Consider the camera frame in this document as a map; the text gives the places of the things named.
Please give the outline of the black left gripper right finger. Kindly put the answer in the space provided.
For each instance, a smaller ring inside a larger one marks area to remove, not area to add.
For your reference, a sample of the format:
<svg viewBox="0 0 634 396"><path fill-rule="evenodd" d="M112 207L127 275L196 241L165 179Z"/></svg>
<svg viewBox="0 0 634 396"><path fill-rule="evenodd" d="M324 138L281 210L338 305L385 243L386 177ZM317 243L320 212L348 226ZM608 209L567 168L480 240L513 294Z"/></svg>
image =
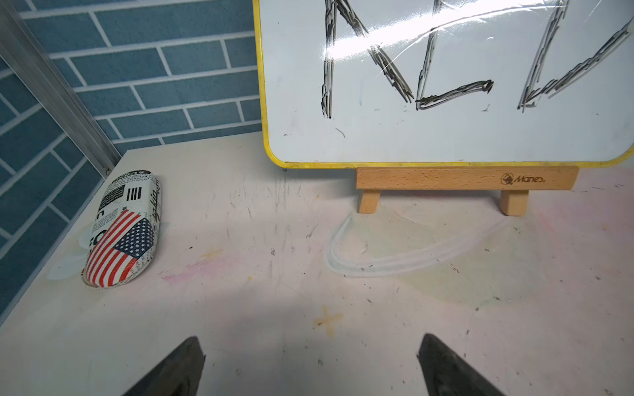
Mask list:
<svg viewBox="0 0 634 396"><path fill-rule="evenodd" d="M417 355L429 395L504 394L432 333L423 337Z"/></svg>

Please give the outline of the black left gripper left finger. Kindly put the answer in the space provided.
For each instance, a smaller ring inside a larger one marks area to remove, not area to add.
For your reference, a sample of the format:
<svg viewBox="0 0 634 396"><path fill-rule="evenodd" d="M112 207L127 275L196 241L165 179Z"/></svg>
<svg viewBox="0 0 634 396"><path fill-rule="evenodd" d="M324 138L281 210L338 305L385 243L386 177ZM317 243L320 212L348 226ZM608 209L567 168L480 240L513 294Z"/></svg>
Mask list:
<svg viewBox="0 0 634 396"><path fill-rule="evenodd" d="M196 395L205 360L198 337L187 338L124 395Z"/></svg>

